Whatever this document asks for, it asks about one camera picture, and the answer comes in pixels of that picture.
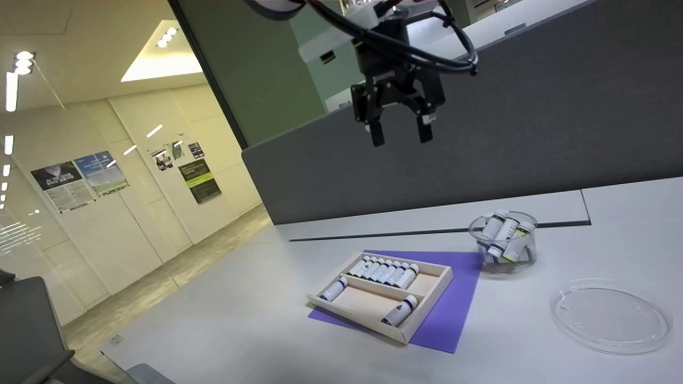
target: gray wall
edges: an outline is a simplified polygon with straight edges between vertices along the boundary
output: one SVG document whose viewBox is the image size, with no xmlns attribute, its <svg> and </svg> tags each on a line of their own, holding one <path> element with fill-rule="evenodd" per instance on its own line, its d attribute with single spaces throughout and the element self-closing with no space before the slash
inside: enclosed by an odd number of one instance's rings
<svg viewBox="0 0 683 384">
<path fill-rule="evenodd" d="M 683 1 L 597 0 L 443 76 L 435 140 L 385 113 L 372 146 L 351 111 L 244 150 L 276 222 L 683 174 Z"/>
</svg>

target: ceiling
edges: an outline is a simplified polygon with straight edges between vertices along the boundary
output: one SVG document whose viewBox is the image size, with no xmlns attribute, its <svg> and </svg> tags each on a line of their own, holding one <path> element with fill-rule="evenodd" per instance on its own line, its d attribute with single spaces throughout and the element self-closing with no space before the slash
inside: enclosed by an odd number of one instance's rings
<svg viewBox="0 0 683 384">
<path fill-rule="evenodd" d="M 44 79 L 41 70 L 20 76 L 17 111 L 204 82 L 203 74 L 121 82 L 161 20 L 172 17 L 166 0 L 0 0 L 0 113 L 4 73 L 24 49 L 37 52 Z"/>
</svg>

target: ceiling light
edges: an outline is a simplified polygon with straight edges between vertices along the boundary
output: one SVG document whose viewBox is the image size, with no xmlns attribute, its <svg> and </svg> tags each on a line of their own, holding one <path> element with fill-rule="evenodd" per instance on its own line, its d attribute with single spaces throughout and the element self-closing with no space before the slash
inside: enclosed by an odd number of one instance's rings
<svg viewBox="0 0 683 384">
<path fill-rule="evenodd" d="M 20 51 L 17 52 L 17 62 L 29 62 L 29 59 L 34 59 L 37 56 L 33 52 L 33 51 Z"/>
<path fill-rule="evenodd" d="M 20 92 L 20 74 L 17 73 L 6 73 L 6 82 L 4 82 L 4 108 L 9 113 L 17 111 L 17 92 Z"/>
<path fill-rule="evenodd" d="M 16 74 L 20 74 L 20 76 L 26 76 L 26 74 L 29 74 L 29 68 L 16 68 Z"/>
<path fill-rule="evenodd" d="M 33 51 L 20 51 L 16 56 L 16 73 L 17 74 L 29 74 L 29 68 L 34 65 L 37 56 Z"/>
<path fill-rule="evenodd" d="M 135 150 L 137 149 L 137 144 L 131 144 L 127 150 L 123 150 L 123 156 L 131 156 L 131 150 Z"/>
<path fill-rule="evenodd" d="M 157 124 L 153 130 L 148 132 L 148 138 L 153 137 L 155 132 L 161 132 L 165 127 L 165 124 Z"/>
<path fill-rule="evenodd" d="M 16 150 L 16 133 L 4 133 L 4 153 L 11 156 Z"/>
<path fill-rule="evenodd" d="M 177 28 L 168 28 L 168 29 L 165 31 L 165 36 L 157 38 L 155 46 L 161 46 L 161 49 L 168 46 L 168 43 L 172 40 L 176 33 L 177 33 Z"/>
</svg>

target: robotic arm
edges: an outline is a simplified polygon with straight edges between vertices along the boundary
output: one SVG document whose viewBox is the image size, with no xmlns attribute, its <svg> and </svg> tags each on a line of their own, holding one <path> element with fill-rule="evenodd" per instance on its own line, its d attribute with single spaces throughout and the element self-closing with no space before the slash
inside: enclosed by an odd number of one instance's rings
<svg viewBox="0 0 683 384">
<path fill-rule="evenodd" d="M 385 106 L 398 101 L 416 115 L 420 140 L 432 140 L 435 108 L 446 101 L 440 73 L 477 74 L 478 52 L 470 36 L 454 26 L 443 0 L 341 0 L 344 15 L 321 0 L 245 1 L 259 15 L 277 20 L 294 17 L 309 4 L 323 18 L 348 33 L 364 74 L 364 82 L 351 88 L 355 115 L 370 130 L 373 144 L 385 142 L 379 121 Z M 408 26 L 432 17 L 453 28 L 468 51 L 465 57 L 449 59 L 409 44 Z"/>
</svg>

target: gray partition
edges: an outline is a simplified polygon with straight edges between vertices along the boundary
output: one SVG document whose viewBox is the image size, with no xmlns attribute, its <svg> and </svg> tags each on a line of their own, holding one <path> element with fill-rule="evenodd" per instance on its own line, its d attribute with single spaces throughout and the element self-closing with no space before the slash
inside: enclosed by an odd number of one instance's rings
<svg viewBox="0 0 683 384">
<path fill-rule="evenodd" d="M 319 115 L 325 105 L 292 28 L 244 0 L 168 0 L 241 146 Z"/>
<path fill-rule="evenodd" d="M 353 111 L 244 150 L 276 222 L 557 192 L 683 172 L 683 1 L 597 0 L 443 76 L 435 140 L 386 108 L 372 146 Z"/>
</svg>

